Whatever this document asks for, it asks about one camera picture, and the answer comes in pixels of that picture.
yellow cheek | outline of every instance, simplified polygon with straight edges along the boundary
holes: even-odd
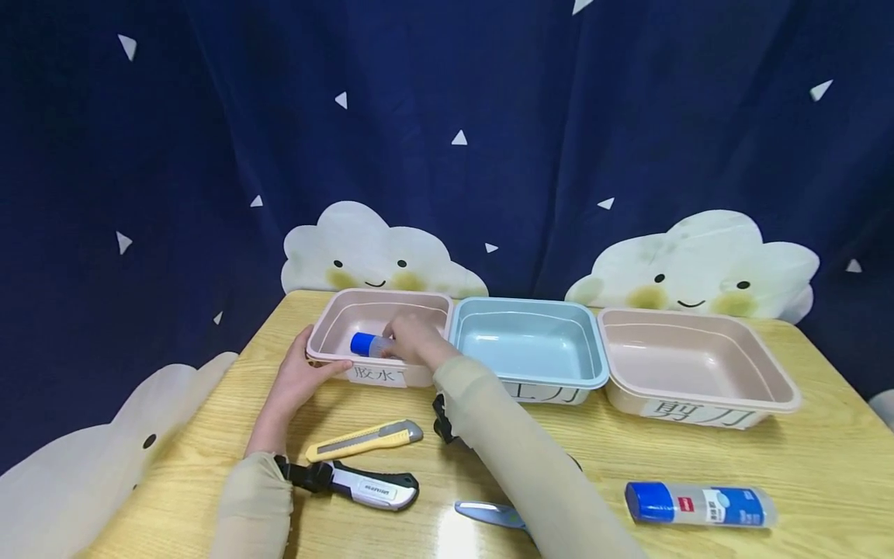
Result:
[[[418,275],[413,274],[412,272],[398,272],[392,276],[388,285],[390,285],[392,289],[405,292],[423,292],[426,290],[426,283],[423,282]]]
[[[724,293],[711,303],[711,311],[719,315],[750,317],[757,310],[755,298],[746,292]]]
[[[326,271],[326,281],[338,290],[357,287],[357,280],[351,277],[349,273],[340,270],[337,267],[329,268],[329,270]]]
[[[666,309],[668,296],[658,285],[644,285],[628,295],[626,303],[635,309]]]

wooden table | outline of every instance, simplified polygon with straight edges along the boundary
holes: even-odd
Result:
[[[207,555],[224,478],[242,456],[277,366],[330,296],[293,292],[283,300],[87,556]],[[803,391],[800,412],[735,431],[622,414],[602,392],[578,407],[527,409],[580,462],[651,557],[894,557],[894,436],[796,328],[771,320],[751,325]],[[299,411],[289,450],[302,463],[309,443],[391,419],[415,420],[426,438],[346,459],[364,470],[412,472],[421,493],[410,509],[381,512],[339,496],[296,492],[286,557],[538,556],[523,532],[453,511],[457,499],[504,497],[471,451],[434,434],[433,397],[433,388],[331,381]],[[636,526],[622,495],[624,484],[637,479],[756,485],[775,500],[780,524],[773,530]]]

beige sleeve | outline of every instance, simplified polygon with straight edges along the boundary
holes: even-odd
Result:
[[[236,464],[223,484],[210,557],[282,559],[291,492],[271,453],[252,453]]]
[[[493,474],[544,558],[645,557],[593,484],[489,368],[455,357],[434,381],[453,434]]]

finger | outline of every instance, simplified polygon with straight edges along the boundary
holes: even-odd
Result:
[[[332,378],[339,373],[343,373],[349,368],[353,367],[354,363],[349,360],[344,361],[336,361],[334,363],[329,363],[328,365],[324,365],[321,368],[318,368],[319,374],[325,378]]]
[[[308,349],[308,340],[310,333],[314,331],[314,327],[310,324],[304,327],[289,346],[289,350],[285,353],[285,360],[304,360]]]

blue cap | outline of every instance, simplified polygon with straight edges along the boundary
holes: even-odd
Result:
[[[634,521],[673,522],[673,497],[663,483],[628,483],[624,489],[624,499]]]
[[[375,334],[367,334],[366,332],[357,332],[354,334],[354,337],[350,339],[350,351],[351,353],[357,353],[357,355],[362,355],[363,357],[369,357],[369,346],[372,344],[373,340],[375,340],[377,335]]]

